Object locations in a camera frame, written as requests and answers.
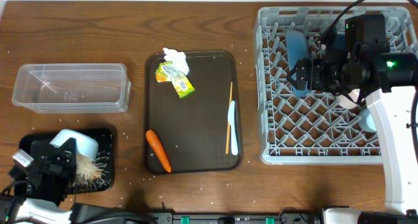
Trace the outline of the light blue plastic knife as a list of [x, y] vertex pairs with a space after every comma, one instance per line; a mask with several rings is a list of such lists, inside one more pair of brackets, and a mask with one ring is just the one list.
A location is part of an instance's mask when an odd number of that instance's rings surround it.
[[228, 111], [228, 122], [231, 126], [231, 153], [233, 155], [238, 155], [238, 143], [236, 139], [236, 129], [235, 129], [235, 101], [231, 101]]

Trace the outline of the light blue cup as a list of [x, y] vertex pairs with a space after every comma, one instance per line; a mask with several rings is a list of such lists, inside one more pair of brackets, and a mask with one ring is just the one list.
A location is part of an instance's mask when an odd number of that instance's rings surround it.
[[360, 121], [358, 122], [359, 127], [368, 133], [375, 133], [376, 126], [373, 117], [369, 109], [364, 108], [359, 112]]

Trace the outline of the dark blue plate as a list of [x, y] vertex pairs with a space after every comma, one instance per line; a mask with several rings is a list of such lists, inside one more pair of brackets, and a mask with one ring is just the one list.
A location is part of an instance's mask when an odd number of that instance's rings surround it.
[[290, 76], [293, 69], [296, 67], [299, 60], [308, 58], [308, 45], [304, 34], [300, 31], [288, 30], [286, 31], [286, 48], [289, 70], [287, 79], [292, 78], [297, 80], [297, 72]]

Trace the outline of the light blue rice bowl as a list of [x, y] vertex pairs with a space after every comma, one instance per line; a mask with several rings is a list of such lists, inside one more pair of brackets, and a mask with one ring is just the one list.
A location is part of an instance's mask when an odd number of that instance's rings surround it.
[[63, 129], [50, 141], [50, 144], [58, 148], [70, 138], [75, 139], [77, 153], [88, 157], [92, 161], [96, 159], [99, 143], [95, 139], [77, 131]]

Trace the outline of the green snack wrapper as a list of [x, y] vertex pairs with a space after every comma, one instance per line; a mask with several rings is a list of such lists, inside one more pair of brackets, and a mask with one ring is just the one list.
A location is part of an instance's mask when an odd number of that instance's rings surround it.
[[179, 98], [183, 98], [195, 90], [187, 76], [176, 69], [171, 61], [159, 64], [155, 71], [155, 79], [157, 82], [171, 82]]

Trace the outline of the orange carrot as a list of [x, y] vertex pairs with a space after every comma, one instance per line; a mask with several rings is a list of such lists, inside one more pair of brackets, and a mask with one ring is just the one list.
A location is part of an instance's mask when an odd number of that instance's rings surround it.
[[148, 144], [152, 147], [154, 153], [156, 154], [165, 171], [171, 173], [172, 167], [170, 165], [169, 159], [166, 155], [161, 141], [159, 140], [159, 137], [157, 136], [154, 130], [146, 131], [146, 140], [148, 141]]

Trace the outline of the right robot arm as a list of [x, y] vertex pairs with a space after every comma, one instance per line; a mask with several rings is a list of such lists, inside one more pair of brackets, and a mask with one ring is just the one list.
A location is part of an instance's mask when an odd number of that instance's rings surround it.
[[336, 24], [321, 34], [321, 59], [304, 58], [287, 75], [297, 90], [348, 96], [359, 91], [378, 134], [385, 173], [385, 211], [367, 212], [347, 206], [323, 208], [313, 223], [417, 222], [417, 56], [392, 52], [382, 14], [363, 14], [344, 21], [345, 46], [334, 47]]

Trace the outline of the pink cup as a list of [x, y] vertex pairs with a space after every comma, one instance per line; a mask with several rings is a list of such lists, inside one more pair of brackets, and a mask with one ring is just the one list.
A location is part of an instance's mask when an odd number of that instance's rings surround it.
[[354, 90], [352, 90], [348, 95], [351, 97], [351, 100], [349, 100], [346, 96], [344, 96], [344, 95], [339, 95], [339, 96], [337, 96], [336, 98], [338, 99], [338, 101], [339, 101], [339, 105], [342, 107], [342, 108], [345, 108], [345, 109], [353, 109], [353, 108], [356, 108], [357, 106], [358, 106], [358, 104], [357, 104], [357, 100], [358, 100], [358, 98], [359, 98], [359, 93], [360, 93], [360, 91], [359, 91], [359, 89], [354, 89]]

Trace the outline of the white tissue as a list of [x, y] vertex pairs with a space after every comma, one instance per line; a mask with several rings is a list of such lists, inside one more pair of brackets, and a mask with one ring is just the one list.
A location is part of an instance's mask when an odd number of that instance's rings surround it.
[[179, 52], [175, 49], [163, 48], [165, 61], [172, 62], [174, 67], [181, 71], [183, 74], [188, 75], [189, 66], [186, 61], [186, 55], [184, 52]]

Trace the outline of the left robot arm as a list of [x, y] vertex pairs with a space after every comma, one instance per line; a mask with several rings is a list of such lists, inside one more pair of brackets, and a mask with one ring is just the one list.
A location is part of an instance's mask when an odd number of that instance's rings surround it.
[[78, 159], [92, 163], [97, 155], [97, 142], [88, 137], [53, 139], [44, 153], [34, 158], [18, 150], [13, 159], [14, 178], [23, 173], [24, 180], [15, 179], [1, 192], [9, 204], [7, 223], [155, 223], [149, 216], [138, 216], [117, 210], [75, 203], [72, 210], [58, 207], [67, 186], [76, 178]]

